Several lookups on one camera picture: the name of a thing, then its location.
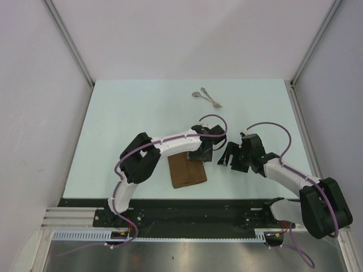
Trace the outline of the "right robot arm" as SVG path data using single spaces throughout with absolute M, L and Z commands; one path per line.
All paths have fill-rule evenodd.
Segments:
M 309 176 L 283 163 L 279 155 L 265 151 L 257 134 L 242 134 L 241 140 L 241 144 L 227 144 L 218 164 L 244 173 L 252 170 L 299 198 L 275 198 L 268 202 L 267 210 L 261 214 L 267 227 L 275 227 L 282 220 L 297 223 L 305 226 L 314 238 L 321 239 L 352 224 L 353 216 L 336 180 Z

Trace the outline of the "brown cloth napkin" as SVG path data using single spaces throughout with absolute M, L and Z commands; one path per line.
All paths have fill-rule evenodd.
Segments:
M 188 160 L 183 152 L 168 157 L 171 182 L 174 189 L 201 184 L 208 180 L 204 164 L 198 160 Z

